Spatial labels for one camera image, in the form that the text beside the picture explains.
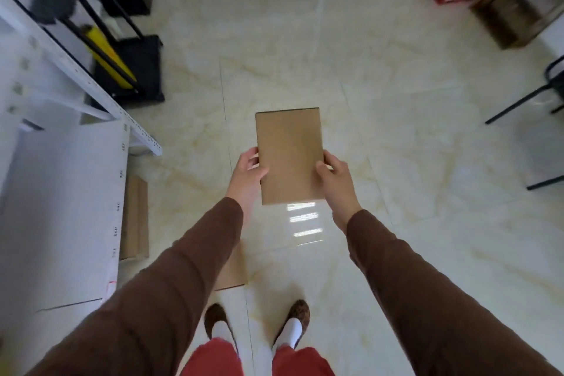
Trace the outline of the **person's right forearm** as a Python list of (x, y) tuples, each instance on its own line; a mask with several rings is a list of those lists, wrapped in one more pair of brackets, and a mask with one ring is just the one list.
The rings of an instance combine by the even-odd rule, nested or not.
[(416, 376), (564, 376), (368, 211), (345, 236)]

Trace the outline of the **brown patterned slipper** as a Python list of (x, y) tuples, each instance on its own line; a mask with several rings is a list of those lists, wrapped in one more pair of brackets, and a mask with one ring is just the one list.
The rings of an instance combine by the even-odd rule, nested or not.
[(215, 322), (219, 320), (228, 321), (227, 313), (220, 303), (214, 303), (208, 307), (204, 314), (204, 328), (210, 340), (211, 329)]
[(308, 328), (309, 323), (310, 323), (310, 320), (311, 320), (311, 312), (310, 312), (309, 306), (308, 306), (308, 304), (305, 300), (299, 299), (294, 304), (292, 304), (292, 306), (291, 306), (291, 308), (290, 308), (290, 310), (289, 310), (289, 312), (286, 316), (285, 322), (287, 321), (287, 319), (289, 319), (291, 317), (297, 317), (300, 320), (300, 322), (302, 323), (303, 333), (302, 333), (302, 336), (300, 338), (300, 340), (301, 340), (302, 337), (304, 336), (304, 334), (306, 333), (307, 328)]

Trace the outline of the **white metal shelf rack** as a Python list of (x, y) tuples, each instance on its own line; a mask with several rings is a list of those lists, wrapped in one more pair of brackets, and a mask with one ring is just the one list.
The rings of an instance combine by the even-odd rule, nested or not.
[[(72, 53), (61, 44), (51, 33), (49, 29), (46, 28), (48, 25), (43, 25), (35, 22), (29, 12), (32, 0), (0, 0), (0, 17), (2, 17), (7, 23), (9, 23), (14, 29), (18, 30), (20, 33), (26, 33), (31, 37), (34, 37), (39, 44), (51, 55), (54, 62), (71, 78), (73, 79), (90, 97), (92, 97), (97, 103), (99, 103), (110, 115), (117, 119), (123, 119), (127, 121), (131, 127), (133, 134), (140, 140), (140, 142), (145, 145), (154, 155), (161, 155), (162, 148), (149, 135), (119, 104), (116, 102), (109, 90), (103, 88), (94, 78), (94, 76), (84, 68), (72, 55)], [(107, 34), (109, 38), (109, 33), (105, 29), (101, 18), (97, 12), (92, 11), (91, 5), (88, 0), (77, 0), (85, 10), (88, 11), (90, 18), (102, 29), (103, 32)], [(132, 85), (134, 93), (140, 95), (147, 95), (149, 89), (144, 86), (137, 77), (137, 81), (132, 81), (126, 77), (126, 73), (120, 69), (113, 61), (111, 61), (105, 54), (103, 54), (99, 49), (94, 47), (94, 43), (86, 38), (79, 35), (79, 30), (77, 26), (72, 23), (71, 18), (63, 21), (58, 21), (57, 23), (63, 24), (70, 30), (75, 37), (80, 39), (89, 49), (94, 50), (96, 54), (101, 56), (111, 67), (113, 67), (129, 84)]]

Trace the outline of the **flat cardboard sheet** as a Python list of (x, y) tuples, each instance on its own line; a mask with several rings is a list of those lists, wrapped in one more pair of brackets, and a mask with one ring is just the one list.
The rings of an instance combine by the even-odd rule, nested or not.
[(224, 265), (216, 280), (214, 291), (226, 290), (244, 286), (248, 283), (245, 256), (242, 242), (233, 249), (227, 263)]
[(125, 185), (120, 261), (145, 259), (150, 255), (148, 184), (129, 174)]

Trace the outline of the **white left sock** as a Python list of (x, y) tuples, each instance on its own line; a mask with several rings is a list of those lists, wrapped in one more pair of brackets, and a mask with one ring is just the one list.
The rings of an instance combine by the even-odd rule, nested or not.
[(219, 320), (213, 324), (210, 340), (225, 341), (232, 345), (236, 353), (239, 354), (234, 334), (227, 321)]

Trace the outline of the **person's red trousers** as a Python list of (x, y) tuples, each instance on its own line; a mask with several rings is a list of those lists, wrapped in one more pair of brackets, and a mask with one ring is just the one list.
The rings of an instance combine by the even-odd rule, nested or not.
[[(244, 376), (244, 371), (233, 345), (217, 338), (196, 348), (180, 376)], [(313, 347), (296, 351), (283, 345), (274, 353), (272, 376), (335, 376), (335, 373)]]

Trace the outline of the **white sock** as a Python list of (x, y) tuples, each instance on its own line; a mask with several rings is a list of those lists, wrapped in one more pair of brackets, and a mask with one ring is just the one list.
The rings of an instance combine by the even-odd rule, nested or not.
[(276, 355), (278, 350), (286, 347), (295, 350), (302, 333), (303, 326), (297, 317), (287, 319), (273, 343), (272, 354)]
[(236, 353), (239, 354), (234, 334), (227, 321), (219, 320), (213, 324), (210, 340), (225, 341), (232, 345)]

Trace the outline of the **white board sheet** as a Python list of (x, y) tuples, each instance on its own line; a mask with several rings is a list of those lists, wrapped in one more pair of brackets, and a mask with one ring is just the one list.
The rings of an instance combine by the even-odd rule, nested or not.
[(0, 334), (115, 291), (129, 126), (23, 133), (0, 201)]

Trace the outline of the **white right sock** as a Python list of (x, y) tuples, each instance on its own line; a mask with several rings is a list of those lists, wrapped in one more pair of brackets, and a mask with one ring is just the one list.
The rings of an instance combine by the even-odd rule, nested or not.
[(302, 333), (303, 326), (297, 317), (287, 319), (273, 343), (272, 354), (276, 355), (278, 350), (286, 347), (295, 350)]

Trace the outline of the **black metal chair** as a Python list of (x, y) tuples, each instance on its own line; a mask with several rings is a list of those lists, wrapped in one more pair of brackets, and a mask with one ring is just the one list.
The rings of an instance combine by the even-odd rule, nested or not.
[(549, 90), (551, 90), (561, 101), (560, 106), (553, 109), (550, 114), (554, 115), (564, 110), (564, 54), (561, 55), (558, 59), (551, 62), (544, 70), (543, 75), (545, 83), (541, 87), (526, 94), (524, 97), (509, 105), (507, 108), (490, 117), (485, 121), (485, 124), (490, 125), (496, 122), (503, 116), (506, 116), (515, 109), (541, 95), (543, 92), (547, 92)]

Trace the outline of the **brown patterned left slipper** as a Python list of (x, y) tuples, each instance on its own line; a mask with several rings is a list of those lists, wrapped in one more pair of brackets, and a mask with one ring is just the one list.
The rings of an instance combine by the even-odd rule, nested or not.
[(219, 320), (228, 321), (227, 313), (220, 303), (214, 303), (208, 307), (204, 314), (204, 328), (210, 340), (211, 329), (215, 322)]

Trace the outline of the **brown cardboard box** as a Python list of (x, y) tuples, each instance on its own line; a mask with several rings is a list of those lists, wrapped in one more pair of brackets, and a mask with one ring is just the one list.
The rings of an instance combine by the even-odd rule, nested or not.
[(261, 180), (262, 204), (322, 200), (315, 168), (323, 160), (320, 109), (261, 111), (255, 120), (259, 162), (269, 168)]

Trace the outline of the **person's left hand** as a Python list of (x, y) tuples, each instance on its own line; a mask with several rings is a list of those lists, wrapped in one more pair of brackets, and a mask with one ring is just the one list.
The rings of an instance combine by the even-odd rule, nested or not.
[(259, 161), (257, 146), (240, 154), (227, 188), (226, 197), (240, 205), (245, 219), (249, 217), (260, 191), (261, 181), (253, 179), (253, 167), (259, 165), (264, 166)]

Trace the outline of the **person's right hand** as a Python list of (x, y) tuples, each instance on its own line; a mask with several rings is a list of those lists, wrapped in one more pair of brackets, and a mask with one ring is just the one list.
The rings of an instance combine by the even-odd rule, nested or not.
[(336, 226), (346, 235), (350, 220), (363, 208), (356, 196), (349, 165), (328, 150), (323, 151), (323, 162), (331, 166), (332, 174), (321, 180), (321, 188)]

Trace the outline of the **black hand truck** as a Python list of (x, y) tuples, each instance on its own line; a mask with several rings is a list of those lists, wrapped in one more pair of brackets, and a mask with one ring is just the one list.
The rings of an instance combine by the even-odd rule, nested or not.
[[(92, 5), (91, 9), (92, 11), (97, 12)], [(105, 25), (105, 29), (109, 33), (109, 38), (107, 38), (107, 34), (102, 31), (110, 45), (123, 60), (125, 65), (131, 70), (136, 79), (138, 76), (140, 77), (142, 84), (148, 87), (149, 92), (147, 95), (140, 95), (134, 93), (133, 90), (122, 89), (111, 78), (109, 73), (107, 73), (95, 60), (90, 52), (92, 49), (89, 49), (80, 39), (78, 39), (84, 46), (86, 46), (87, 50), (94, 58), (93, 68), (88, 69), (88, 71), (103, 88), (109, 90), (113, 99), (118, 102), (122, 108), (164, 102), (165, 96), (161, 87), (161, 50), (163, 46), (161, 39), (157, 35), (145, 35), (133, 22), (132, 17), (128, 16), (126, 13), (123, 13), (123, 17), (118, 19), (125, 20), (135, 35), (133, 37), (119, 38), (117, 37), (116, 32), (109, 30), (109, 27), (103, 21), (100, 14), (98, 15)], [(71, 21), (77, 26), (81, 37), (85, 37), (80, 30), (80, 26), (83, 24), (96, 26), (101, 29), (90, 18), (88, 11), (85, 10), (79, 3), (76, 3), (75, 5)]]

